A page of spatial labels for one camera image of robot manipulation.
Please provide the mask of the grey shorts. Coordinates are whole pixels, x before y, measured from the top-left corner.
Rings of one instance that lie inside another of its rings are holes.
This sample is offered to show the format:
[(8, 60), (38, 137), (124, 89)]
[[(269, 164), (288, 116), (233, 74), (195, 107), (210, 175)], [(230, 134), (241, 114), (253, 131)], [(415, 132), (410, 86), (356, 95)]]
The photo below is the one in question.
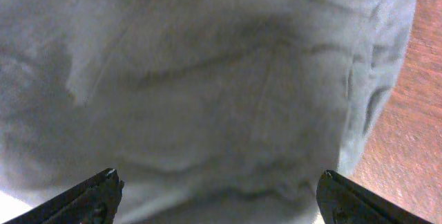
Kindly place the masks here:
[(313, 223), (400, 73), (416, 0), (1, 0), (1, 190), (98, 171), (117, 223)]

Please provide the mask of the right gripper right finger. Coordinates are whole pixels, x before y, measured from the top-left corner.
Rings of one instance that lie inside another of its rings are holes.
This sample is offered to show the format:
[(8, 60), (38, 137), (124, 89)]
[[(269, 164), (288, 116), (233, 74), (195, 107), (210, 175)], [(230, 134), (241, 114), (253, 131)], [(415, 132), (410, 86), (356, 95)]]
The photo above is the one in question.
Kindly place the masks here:
[(321, 175), (316, 201), (325, 224), (431, 224), (332, 170)]

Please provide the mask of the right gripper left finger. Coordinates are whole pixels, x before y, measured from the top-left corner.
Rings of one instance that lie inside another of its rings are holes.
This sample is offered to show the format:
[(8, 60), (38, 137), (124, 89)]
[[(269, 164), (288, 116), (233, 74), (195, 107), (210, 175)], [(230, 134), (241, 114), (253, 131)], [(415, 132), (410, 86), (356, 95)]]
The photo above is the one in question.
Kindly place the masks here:
[(113, 224), (123, 188), (108, 168), (4, 224)]

